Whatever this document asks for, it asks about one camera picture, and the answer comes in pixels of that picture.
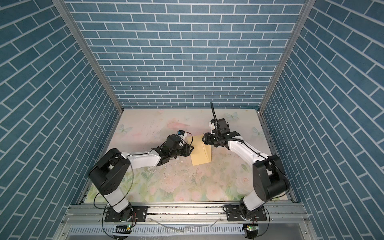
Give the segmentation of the corner aluminium post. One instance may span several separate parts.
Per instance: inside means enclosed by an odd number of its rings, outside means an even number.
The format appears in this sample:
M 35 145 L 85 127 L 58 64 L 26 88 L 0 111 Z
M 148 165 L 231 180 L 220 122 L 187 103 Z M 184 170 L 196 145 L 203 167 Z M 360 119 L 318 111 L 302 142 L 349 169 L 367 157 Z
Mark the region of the corner aluminium post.
M 66 23 L 67 27 L 69 28 L 71 34 L 73 35 L 74 39 L 76 40 L 77 44 L 79 45 L 80 49 L 82 50 L 83 54 L 87 58 L 90 66 L 96 73 L 99 81 L 105 88 L 107 94 L 111 98 L 112 102 L 114 103 L 116 109 L 120 114 L 123 113 L 124 108 L 120 104 L 116 94 L 112 90 L 112 87 L 110 83 L 108 82 L 103 70 L 101 69 L 98 61 L 96 60 L 94 54 L 92 53 L 86 39 L 84 38 L 83 34 L 81 33 L 81 30 L 79 29 L 75 19 L 73 18 L 72 14 L 70 13 L 65 1 L 62 0 L 52 0 L 54 6 L 58 10 L 60 16 Z
M 279 64 L 278 66 L 276 67 L 275 69 L 275 72 L 274 72 L 274 75 L 272 76 L 271 78 L 271 81 L 266 89 L 266 93 L 262 99 L 262 102 L 260 104 L 260 107 L 259 107 L 259 112 L 263 112 L 266 107 L 267 107 L 267 104 L 268 104 L 268 101 L 273 93 L 273 90 L 275 88 L 275 86 L 277 85 L 278 81 L 279 81 L 279 77 L 281 76 L 281 73 L 288 61 L 288 58 L 295 46 L 295 43 L 297 42 L 298 38 L 299 38 L 299 35 L 304 27 L 304 24 L 315 4 L 315 0 L 307 0 L 304 2 L 304 5 L 303 5 L 303 8 L 301 9 L 301 12 L 299 14 L 299 17 L 298 17 L 298 21 L 297 23 L 295 24 L 293 30 L 292 30 L 292 33 L 290 35 L 290 38 L 287 42 L 287 45 L 284 49 L 284 52 L 281 56 L 281 59 L 279 61 Z

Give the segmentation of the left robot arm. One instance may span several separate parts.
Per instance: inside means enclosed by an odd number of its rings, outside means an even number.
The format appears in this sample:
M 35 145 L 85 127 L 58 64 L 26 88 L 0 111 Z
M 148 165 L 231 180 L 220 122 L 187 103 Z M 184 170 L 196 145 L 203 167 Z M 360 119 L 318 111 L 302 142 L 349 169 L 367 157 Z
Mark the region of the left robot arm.
M 123 192 L 122 183 L 127 171 L 144 167 L 158 167 L 177 157 L 188 157 L 194 147 L 187 142 L 188 132 L 179 130 L 169 135 L 167 139 L 156 148 L 147 152 L 124 154 L 118 149 L 109 150 L 91 168 L 89 178 L 107 201 L 104 212 L 110 216 L 116 215 L 120 222 L 134 222 L 136 213 L 128 200 L 128 193 Z

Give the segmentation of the yellow envelope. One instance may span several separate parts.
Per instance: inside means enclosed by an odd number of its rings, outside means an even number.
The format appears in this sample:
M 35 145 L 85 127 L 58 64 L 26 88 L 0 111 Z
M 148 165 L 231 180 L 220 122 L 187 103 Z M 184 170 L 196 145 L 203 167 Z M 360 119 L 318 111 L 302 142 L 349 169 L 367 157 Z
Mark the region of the yellow envelope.
M 192 165 L 198 166 L 208 164 L 212 161 L 211 145 L 205 145 L 203 142 L 204 135 L 194 136 L 191 146 L 194 149 L 191 152 Z

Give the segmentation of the right corner aluminium post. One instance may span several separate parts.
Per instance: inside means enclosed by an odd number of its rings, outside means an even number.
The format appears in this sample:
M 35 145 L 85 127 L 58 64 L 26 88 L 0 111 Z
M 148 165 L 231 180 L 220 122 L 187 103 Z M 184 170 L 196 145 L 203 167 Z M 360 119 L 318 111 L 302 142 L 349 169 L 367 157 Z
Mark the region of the right corner aluminium post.
M 267 107 L 267 104 L 268 104 L 268 101 L 273 93 L 273 90 L 275 88 L 275 86 L 277 85 L 278 81 L 279 81 L 279 77 L 281 76 L 281 73 L 288 61 L 288 58 L 295 46 L 295 43 L 297 42 L 298 38 L 299 38 L 299 35 L 304 27 L 304 24 L 315 4 L 315 0 L 307 0 L 304 2 L 304 5 L 303 5 L 303 8 L 301 9 L 301 12 L 299 14 L 299 17 L 298 17 L 298 21 L 297 23 L 295 24 L 293 30 L 292 30 L 292 33 L 290 35 L 290 38 L 287 42 L 287 45 L 284 49 L 284 52 L 281 56 L 281 59 L 279 61 L 279 64 L 278 66 L 276 67 L 275 69 L 275 72 L 274 72 L 274 75 L 272 76 L 271 78 L 271 81 L 266 89 L 266 93 L 262 99 L 262 102 L 260 104 L 260 107 L 259 107 L 259 112 L 263 112 L 266 107 Z

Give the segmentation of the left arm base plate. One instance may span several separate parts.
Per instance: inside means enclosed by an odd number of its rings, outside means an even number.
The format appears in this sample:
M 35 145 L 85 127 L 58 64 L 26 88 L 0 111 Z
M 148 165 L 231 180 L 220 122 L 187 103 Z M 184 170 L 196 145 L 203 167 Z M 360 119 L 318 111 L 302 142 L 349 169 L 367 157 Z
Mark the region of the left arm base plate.
M 123 223 L 123 222 L 145 222 L 148 206 L 127 206 L 120 213 L 117 213 L 112 207 L 106 208 L 104 211 L 104 221 L 107 223 Z

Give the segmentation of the left corner aluminium post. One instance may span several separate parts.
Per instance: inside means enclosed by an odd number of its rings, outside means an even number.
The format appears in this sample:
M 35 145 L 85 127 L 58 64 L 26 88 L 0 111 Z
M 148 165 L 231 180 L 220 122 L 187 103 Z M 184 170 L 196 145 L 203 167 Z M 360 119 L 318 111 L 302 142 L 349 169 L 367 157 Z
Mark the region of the left corner aluminium post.
M 103 70 L 101 69 L 98 61 L 96 60 L 94 54 L 92 53 L 86 39 L 84 38 L 83 34 L 81 33 L 81 30 L 79 29 L 75 19 L 73 18 L 72 14 L 70 13 L 65 1 L 62 0 L 52 0 L 54 6 L 58 10 L 60 16 L 66 23 L 67 27 L 69 28 L 71 34 L 73 35 L 74 39 L 76 40 L 77 44 L 79 45 L 80 49 L 82 50 L 83 54 L 87 58 L 90 66 L 96 73 L 99 81 L 105 88 L 107 94 L 111 98 L 112 102 L 114 103 L 116 109 L 120 114 L 123 113 L 124 108 L 120 104 L 116 94 L 112 90 L 112 87 L 110 83 L 108 82 Z

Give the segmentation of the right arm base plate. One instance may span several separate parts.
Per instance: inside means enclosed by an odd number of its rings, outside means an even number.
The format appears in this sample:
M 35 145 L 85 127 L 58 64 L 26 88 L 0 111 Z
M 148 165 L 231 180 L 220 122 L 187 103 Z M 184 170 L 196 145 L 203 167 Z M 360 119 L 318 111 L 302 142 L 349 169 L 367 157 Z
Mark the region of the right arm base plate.
M 239 221 L 266 221 L 266 211 L 264 207 L 259 207 L 252 211 L 249 211 L 243 205 L 224 205 L 223 211 L 226 214 L 227 221 L 239 222 Z

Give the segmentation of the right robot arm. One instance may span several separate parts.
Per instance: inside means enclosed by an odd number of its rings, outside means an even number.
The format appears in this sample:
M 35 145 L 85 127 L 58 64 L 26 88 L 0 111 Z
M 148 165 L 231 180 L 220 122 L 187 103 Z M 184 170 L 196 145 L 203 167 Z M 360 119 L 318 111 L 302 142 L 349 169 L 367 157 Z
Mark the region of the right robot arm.
M 244 219 L 252 219 L 265 203 L 289 191 L 291 185 L 279 156 L 269 156 L 251 146 L 238 132 L 230 130 L 225 119 L 211 119 L 210 129 L 202 138 L 205 145 L 225 147 L 252 168 L 253 190 L 239 204 Z

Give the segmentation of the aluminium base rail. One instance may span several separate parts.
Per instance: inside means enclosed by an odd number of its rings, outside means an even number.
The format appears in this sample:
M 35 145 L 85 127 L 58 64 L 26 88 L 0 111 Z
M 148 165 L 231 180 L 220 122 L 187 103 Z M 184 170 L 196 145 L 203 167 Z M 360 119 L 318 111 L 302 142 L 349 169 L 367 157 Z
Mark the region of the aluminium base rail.
M 290 201 L 269 202 L 248 217 L 241 214 L 235 202 L 190 202 L 190 203 L 134 203 L 132 211 L 138 224 L 159 222 L 161 224 L 213 223 L 226 222 L 254 223 L 308 223 L 309 216 L 303 204 Z M 103 220 L 107 224 L 119 223 L 120 214 L 96 208 L 92 204 L 71 205 L 64 224 L 97 225 Z

